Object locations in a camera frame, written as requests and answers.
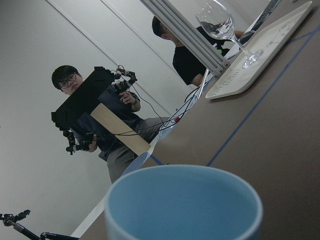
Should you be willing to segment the small light blue cup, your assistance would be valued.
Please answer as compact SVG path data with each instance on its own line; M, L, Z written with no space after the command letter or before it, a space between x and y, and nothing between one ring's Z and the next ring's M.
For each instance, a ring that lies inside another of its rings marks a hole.
M242 178L198 165L128 173L109 189L110 240L258 240L262 201Z

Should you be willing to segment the wooden plank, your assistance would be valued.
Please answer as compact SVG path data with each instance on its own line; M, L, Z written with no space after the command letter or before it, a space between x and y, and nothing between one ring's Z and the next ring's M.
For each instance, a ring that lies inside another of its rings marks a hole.
M150 144L139 135L124 135L133 130L102 103L90 115L138 156L150 149Z

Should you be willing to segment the operator person with glasses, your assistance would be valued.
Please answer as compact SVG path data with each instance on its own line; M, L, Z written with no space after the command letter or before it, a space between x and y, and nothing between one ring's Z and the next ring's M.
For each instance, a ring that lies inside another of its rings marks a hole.
M116 94L110 85L97 97L92 112L84 112L71 126L71 130L84 141L85 134L93 133L89 152L100 149L99 157L106 161L110 181L118 180L137 156L150 149L150 143L159 134L168 117L143 119L136 113L141 104L131 91Z

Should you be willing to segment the seated person black shirt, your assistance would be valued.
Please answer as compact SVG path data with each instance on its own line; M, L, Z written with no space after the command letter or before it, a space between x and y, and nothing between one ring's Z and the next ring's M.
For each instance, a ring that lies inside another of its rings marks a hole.
M174 43L175 50L172 65L184 83L186 85L192 84L199 87L203 81L207 68L156 16L153 17L151 26L153 33L156 36ZM201 26L197 27L196 29L210 42L213 47L215 47L215 49L222 56L225 56L230 51L229 48L223 48L223 45L225 42L231 42L231 40L219 40L212 38Z

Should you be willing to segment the black monitor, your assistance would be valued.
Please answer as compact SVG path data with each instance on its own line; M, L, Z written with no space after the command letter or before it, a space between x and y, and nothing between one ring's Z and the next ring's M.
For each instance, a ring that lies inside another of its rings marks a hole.
M68 131L83 113L91 113L100 103L98 97L114 82L114 74L101 67L94 71L51 113L51 120L61 131Z

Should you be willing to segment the clear wine glass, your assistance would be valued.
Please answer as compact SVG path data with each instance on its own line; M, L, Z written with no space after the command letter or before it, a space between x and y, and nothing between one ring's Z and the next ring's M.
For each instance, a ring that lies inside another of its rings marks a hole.
M257 62L262 56L263 49L251 52L240 43L235 34L231 13L217 0L208 0L197 13L196 19L210 37L217 40L231 40L242 50L245 55L242 66L244 69Z

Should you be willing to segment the aluminium frame post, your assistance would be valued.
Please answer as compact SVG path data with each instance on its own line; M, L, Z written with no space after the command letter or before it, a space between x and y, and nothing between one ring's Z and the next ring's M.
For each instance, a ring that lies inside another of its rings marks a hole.
M219 76L229 61L216 50L210 42L168 1L143 0L148 8L197 59Z

